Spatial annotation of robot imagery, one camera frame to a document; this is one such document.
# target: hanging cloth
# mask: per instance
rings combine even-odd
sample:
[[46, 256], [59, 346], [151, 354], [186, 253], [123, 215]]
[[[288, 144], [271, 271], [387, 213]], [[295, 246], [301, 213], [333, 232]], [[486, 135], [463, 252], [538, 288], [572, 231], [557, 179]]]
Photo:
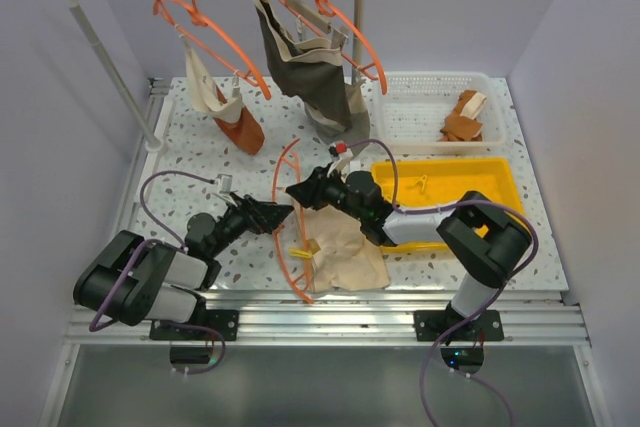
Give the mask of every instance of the hanging cloth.
[[185, 46], [187, 91], [193, 108], [210, 115], [220, 130], [246, 153], [255, 155], [264, 144], [264, 133], [242, 100], [238, 76], [233, 77], [231, 100], [222, 94], [189, 41], [180, 36]]
[[295, 42], [268, 0], [253, 0], [260, 19], [267, 66], [283, 94], [300, 97], [326, 143], [369, 137], [369, 113], [360, 86], [345, 84], [340, 47], [323, 37]]

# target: gray floor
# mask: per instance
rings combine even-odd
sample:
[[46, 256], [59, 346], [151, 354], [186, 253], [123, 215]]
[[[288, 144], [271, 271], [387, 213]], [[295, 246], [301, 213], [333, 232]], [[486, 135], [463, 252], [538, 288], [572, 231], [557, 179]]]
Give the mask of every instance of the gray floor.
[[[60, 425], [429, 425], [418, 392], [425, 351], [232, 347], [219, 369], [185, 382], [171, 376], [167, 347], [86, 346]], [[479, 375], [507, 396], [519, 427], [594, 425], [571, 348], [490, 347]], [[427, 392], [442, 426], [508, 425], [491, 392], [443, 364], [430, 367]]]

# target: white speckled surface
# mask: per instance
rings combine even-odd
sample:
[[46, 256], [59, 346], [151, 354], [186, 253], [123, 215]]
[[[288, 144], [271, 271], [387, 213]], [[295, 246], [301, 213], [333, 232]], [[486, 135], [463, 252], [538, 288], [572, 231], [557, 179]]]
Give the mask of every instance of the white speckled surface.
[[[303, 177], [315, 165], [328, 163], [329, 155], [315, 137], [315, 131], [301, 108], [301, 101], [281, 95], [271, 79], [266, 80], [273, 95], [269, 101], [265, 101], [262, 94], [248, 84], [242, 85], [245, 103], [261, 123], [266, 137], [262, 150], [257, 156], [251, 157], [237, 149], [212, 119], [198, 114], [191, 108], [186, 94], [185, 79], [173, 79], [169, 97], [175, 100], [176, 106], [167, 135], [169, 150], [160, 160], [159, 169], [179, 169], [206, 177], [228, 173], [233, 175], [233, 189], [239, 194], [251, 194], [257, 199], [269, 200], [275, 161], [284, 146], [293, 138], [301, 137], [296, 151], [302, 159]], [[223, 91], [229, 89], [230, 79], [220, 78], [217, 81]], [[566, 290], [566, 277], [551, 235], [506, 80], [494, 79], [493, 82], [504, 108], [508, 141], [504, 147], [491, 149], [487, 155], [508, 159], [526, 215], [536, 226], [541, 242], [536, 260], [514, 278], [508, 288]], [[371, 109], [373, 100], [371, 85], [368, 82], [363, 86], [363, 92]], [[369, 147], [360, 156], [360, 160], [366, 166], [384, 158], [384, 152], [376, 147]], [[291, 183], [291, 174], [290, 169], [283, 167], [279, 185]], [[184, 235], [187, 220], [193, 214], [203, 211], [215, 215], [223, 213], [225, 207], [211, 195], [210, 187], [178, 176], [158, 179], [152, 186], [149, 207], [172, 229]], [[279, 199], [281, 202], [288, 202], [288, 198], [283, 194], [280, 194]], [[164, 235], [141, 209], [135, 214], [134, 224], [134, 230], [146, 237]], [[290, 216], [282, 236], [285, 248], [286, 242], [294, 242], [294, 237], [293, 216]], [[391, 286], [387, 290], [456, 290], [465, 273], [449, 252], [394, 254], [386, 257], [391, 277]], [[222, 264], [222, 271], [215, 285], [217, 289], [288, 290], [275, 256], [271, 236], [245, 234], [244, 238], [223, 252], [217, 260]], [[296, 259], [290, 258], [288, 263], [291, 269], [296, 265], [301, 266]]]

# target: yellow bin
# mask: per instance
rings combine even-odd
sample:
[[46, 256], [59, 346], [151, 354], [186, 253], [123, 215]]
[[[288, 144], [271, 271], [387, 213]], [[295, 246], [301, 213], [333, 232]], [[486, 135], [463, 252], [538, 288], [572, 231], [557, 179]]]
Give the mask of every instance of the yellow bin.
[[[371, 166], [373, 180], [382, 195], [391, 201], [393, 168], [391, 162]], [[406, 207], [429, 207], [459, 200], [476, 190], [488, 199], [524, 213], [509, 163], [502, 158], [410, 160], [398, 162], [398, 203]], [[444, 243], [414, 242], [383, 247], [384, 252], [442, 250]]]

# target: gray cloth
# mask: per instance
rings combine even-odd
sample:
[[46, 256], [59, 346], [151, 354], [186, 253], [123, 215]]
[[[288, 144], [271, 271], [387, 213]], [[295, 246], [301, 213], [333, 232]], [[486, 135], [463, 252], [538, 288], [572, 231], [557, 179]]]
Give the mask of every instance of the gray cloth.
[[341, 49], [325, 38], [295, 42], [280, 24], [268, 0], [254, 0], [267, 66], [283, 94], [300, 97], [305, 111], [327, 143], [354, 142], [370, 132], [360, 83], [345, 84]]

